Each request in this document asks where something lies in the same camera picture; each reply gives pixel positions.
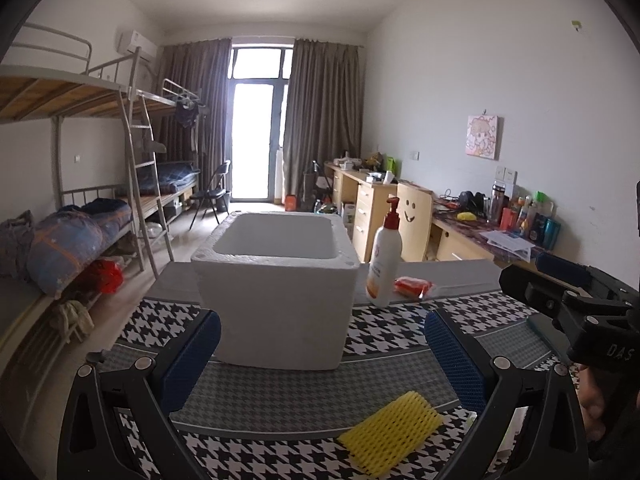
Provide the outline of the right hand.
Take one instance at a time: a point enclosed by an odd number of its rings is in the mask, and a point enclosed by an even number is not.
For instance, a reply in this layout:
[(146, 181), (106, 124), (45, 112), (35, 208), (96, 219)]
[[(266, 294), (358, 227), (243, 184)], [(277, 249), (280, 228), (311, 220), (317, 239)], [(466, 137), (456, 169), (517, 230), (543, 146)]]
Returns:
[(581, 365), (578, 370), (578, 401), (588, 441), (600, 440), (605, 433), (601, 422), (604, 411), (604, 396), (589, 367)]

